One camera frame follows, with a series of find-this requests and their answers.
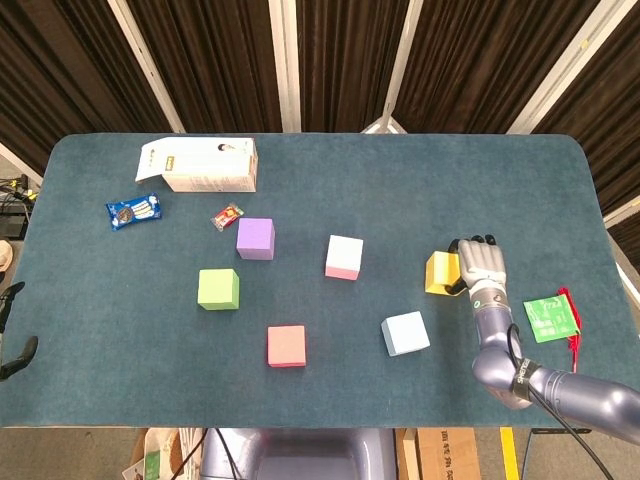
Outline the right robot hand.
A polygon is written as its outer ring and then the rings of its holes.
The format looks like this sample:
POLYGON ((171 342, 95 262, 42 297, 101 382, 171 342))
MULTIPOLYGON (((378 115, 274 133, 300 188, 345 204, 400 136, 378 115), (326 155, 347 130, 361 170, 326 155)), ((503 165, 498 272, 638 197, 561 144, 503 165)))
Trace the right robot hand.
POLYGON ((463 290, 472 294, 486 288, 506 293, 504 257, 493 235, 454 239, 448 252, 457 254, 459 260, 459 277, 445 287, 448 294, 458 295, 463 290))

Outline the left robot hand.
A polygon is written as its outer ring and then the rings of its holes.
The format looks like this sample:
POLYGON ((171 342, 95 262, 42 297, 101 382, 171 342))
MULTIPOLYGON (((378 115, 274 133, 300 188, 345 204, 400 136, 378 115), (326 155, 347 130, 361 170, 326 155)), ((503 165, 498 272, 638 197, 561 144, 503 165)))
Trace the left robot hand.
MULTIPOLYGON (((24 282, 17 282, 6 288, 1 294, 1 342, 4 342, 4 333, 13 301, 24 286, 24 282)), ((6 381, 31 363, 36 354, 38 343, 37 336, 29 337, 18 357, 7 363, 1 362, 1 381, 6 381)))

